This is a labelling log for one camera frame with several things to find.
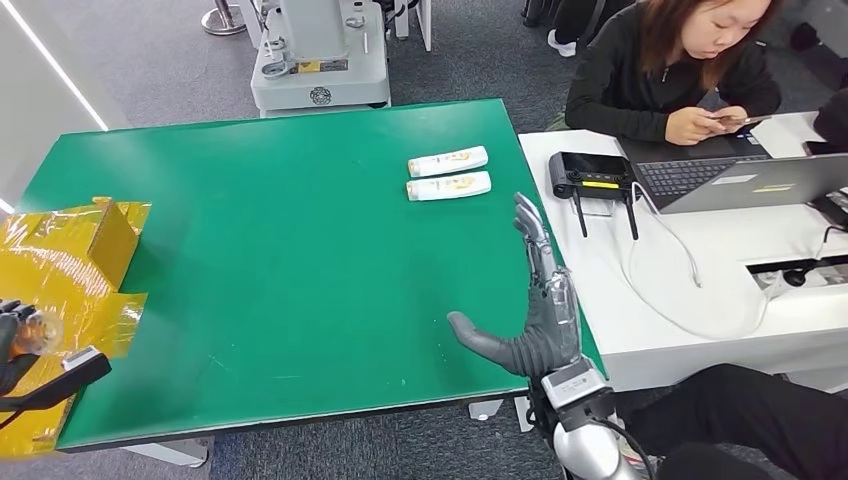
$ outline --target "white machine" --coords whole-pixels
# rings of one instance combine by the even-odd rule
[[[391,104],[383,12],[371,0],[268,0],[250,87],[261,117]]]

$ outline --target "white desk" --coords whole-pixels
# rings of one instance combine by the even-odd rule
[[[781,116],[771,125],[758,127],[755,134],[772,150],[786,143],[772,137],[787,135],[788,125],[803,132],[796,134],[793,145],[797,147],[800,140],[816,138],[811,128],[797,128],[809,125],[812,118],[810,114]],[[587,217],[589,237],[583,238],[571,202],[554,197],[551,191],[551,155],[559,151],[615,154],[617,142],[588,131],[526,134],[519,140],[616,390],[670,385],[722,362],[770,373],[848,366],[848,286],[796,289],[781,295],[770,303],[762,325],[742,339],[710,341],[687,333],[660,316],[627,284],[620,258],[626,258],[632,240],[623,212],[614,219]],[[634,265],[641,268],[634,272],[647,272],[639,275],[644,280],[640,290],[649,293],[655,305],[667,307],[663,311],[678,321],[691,315],[704,319],[703,325],[717,327],[724,318],[716,317],[756,320],[764,296],[745,265],[810,258],[828,225],[818,212],[802,205],[665,215],[663,219],[702,270],[704,287],[698,290],[689,280],[680,246],[643,207],[636,209],[636,215],[641,239]],[[846,253],[848,236],[832,234],[825,256]],[[730,311],[746,312],[746,316]],[[848,382],[848,368],[833,386],[839,382]]]

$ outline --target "laptop keyboard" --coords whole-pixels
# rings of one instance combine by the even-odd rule
[[[705,160],[676,160],[671,162],[640,163],[639,171],[648,183],[646,187],[657,196],[680,197],[707,183],[711,178],[742,160],[765,160],[768,156],[748,158],[716,158]]]

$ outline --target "floor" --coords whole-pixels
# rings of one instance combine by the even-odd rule
[[[134,126],[256,117],[249,88],[255,51],[246,34],[216,38],[201,31],[211,1],[44,2]],[[577,60],[548,48],[544,28],[523,27],[522,5],[434,2],[432,53],[424,52],[414,24],[409,40],[389,44],[394,103],[502,97],[519,133],[544,129],[565,102]],[[811,110],[831,91],[785,48],[793,22],[781,19],[763,39],[783,87],[782,110]],[[487,423],[450,407],[223,435],[213,460],[197,470],[110,450],[2,463],[0,478],[394,478],[401,468],[409,478],[561,478],[539,437],[519,435],[512,407],[506,408]],[[379,448],[359,448],[365,442]],[[451,460],[457,457],[462,461]]]

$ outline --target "black pants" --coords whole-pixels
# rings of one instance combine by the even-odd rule
[[[556,29],[554,36],[557,43],[565,45],[566,43],[576,42],[578,38],[586,34],[588,38],[585,40],[588,44],[611,16],[622,8],[631,5],[633,1],[606,0],[601,16],[598,17],[597,23],[592,28],[589,22],[595,12],[595,0],[562,0],[557,7],[556,15],[554,15],[554,28]],[[592,31],[587,32],[586,29],[588,28],[592,28]]]
[[[799,479],[848,479],[848,400],[734,365],[684,380],[627,429],[667,456],[660,480],[770,478],[717,443],[756,448]]]

